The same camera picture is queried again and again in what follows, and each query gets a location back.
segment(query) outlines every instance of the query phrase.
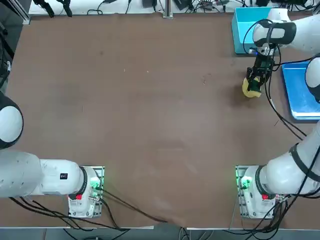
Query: tabletop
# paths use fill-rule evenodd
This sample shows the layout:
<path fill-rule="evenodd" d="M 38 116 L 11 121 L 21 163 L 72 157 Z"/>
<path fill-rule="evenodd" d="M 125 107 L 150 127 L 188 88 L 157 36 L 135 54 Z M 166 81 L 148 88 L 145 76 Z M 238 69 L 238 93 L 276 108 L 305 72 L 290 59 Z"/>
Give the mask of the tabletop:
<path fill-rule="evenodd" d="M 43 159 L 103 165 L 106 189 L 179 226 L 229 228 L 235 166 L 266 164 L 298 141 L 264 93 L 243 95 L 246 69 L 255 59 L 235 55 L 232 17 L 32 18 L 23 27 L 7 89 L 24 116 L 24 132 L 13 148 Z M 305 57 L 282 51 L 282 61 Z M 271 94 L 289 117 L 281 70 L 272 76 Z M 306 133 L 314 125 L 298 124 Z M 68 210 L 66 196 L 36 199 L 52 210 Z M 156 224 L 108 201 L 122 227 Z M 65 226 L 8 199 L 0 203 L 1 227 Z M 318 210 L 316 200 L 299 199 L 281 227 L 317 229 Z M 107 211 L 95 221 L 110 224 Z M 247 228 L 256 223 L 243 220 Z M 238 207 L 231 227 L 242 227 Z"/>

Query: black sticker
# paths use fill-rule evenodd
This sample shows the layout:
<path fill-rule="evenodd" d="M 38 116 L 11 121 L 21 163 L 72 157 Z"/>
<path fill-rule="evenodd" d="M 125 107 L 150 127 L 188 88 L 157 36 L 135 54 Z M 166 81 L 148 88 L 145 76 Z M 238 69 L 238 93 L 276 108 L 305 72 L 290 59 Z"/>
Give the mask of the black sticker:
<path fill-rule="evenodd" d="M 68 173 L 60 173 L 60 180 L 68 179 Z"/>

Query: teal box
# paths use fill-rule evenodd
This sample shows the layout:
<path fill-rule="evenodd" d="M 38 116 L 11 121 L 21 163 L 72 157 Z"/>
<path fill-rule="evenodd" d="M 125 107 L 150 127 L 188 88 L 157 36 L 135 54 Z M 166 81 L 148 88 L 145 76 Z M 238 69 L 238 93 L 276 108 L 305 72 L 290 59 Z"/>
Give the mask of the teal box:
<path fill-rule="evenodd" d="M 250 48 L 256 48 L 253 41 L 254 27 L 250 29 L 245 37 L 248 29 L 257 21 L 266 19 L 272 7 L 237 7 L 234 11 L 232 19 L 232 35 L 234 51 L 236 54 L 245 54 Z"/>

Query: blue tray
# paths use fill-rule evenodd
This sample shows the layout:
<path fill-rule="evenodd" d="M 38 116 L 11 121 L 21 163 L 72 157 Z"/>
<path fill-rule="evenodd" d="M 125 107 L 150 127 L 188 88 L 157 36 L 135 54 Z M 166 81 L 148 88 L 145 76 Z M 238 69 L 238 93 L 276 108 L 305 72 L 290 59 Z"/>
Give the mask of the blue tray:
<path fill-rule="evenodd" d="M 234 51 L 236 54 L 245 54 L 244 47 L 248 52 L 250 48 L 256 48 L 253 41 L 254 27 L 248 32 L 248 29 L 257 21 L 266 19 L 272 7 L 237 7 L 234 10 L 232 19 L 232 35 Z"/>
<path fill-rule="evenodd" d="M 309 92 L 305 81 L 307 65 L 308 62 L 282 65 L 289 106 L 296 120 L 320 120 L 320 104 Z"/>

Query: floor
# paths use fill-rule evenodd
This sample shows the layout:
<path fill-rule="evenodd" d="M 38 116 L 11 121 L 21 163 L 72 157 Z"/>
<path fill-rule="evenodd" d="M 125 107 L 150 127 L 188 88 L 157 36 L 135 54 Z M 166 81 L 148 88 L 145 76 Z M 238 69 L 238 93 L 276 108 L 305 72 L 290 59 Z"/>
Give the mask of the floor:
<path fill-rule="evenodd" d="M 20 0 L 23 7 L 28 10 L 31 0 Z M 8 30 L 8 36 L 6 38 L 8 44 L 13 50 L 16 49 L 20 32 L 22 30 L 22 20 L 14 13 L 9 11 L 5 6 L 0 3 L 0 21 Z M 179 227 L 171 224 L 159 224 L 151 229 L 132 229 L 128 233 L 119 237 L 119 240 L 176 240 L 179 236 Z M 82 240 L 87 237 L 101 236 L 103 240 L 111 240 L 119 235 L 119 232 L 112 229 L 95 229 L 90 232 L 83 232 L 80 230 L 68 230 L 68 232 L 78 240 Z M 190 239 L 195 240 L 244 240 L 245 236 L 234 235 L 222 230 L 215 230 L 211 235 L 212 231 L 192 230 L 188 231 Z M 59 228 L 8 228 L 0 229 L 1 240 L 71 240 L 62 229 Z M 319 239 L 320 231 L 311 230 L 280 230 L 277 235 L 273 238 L 274 240 L 298 240 L 298 239 Z"/>

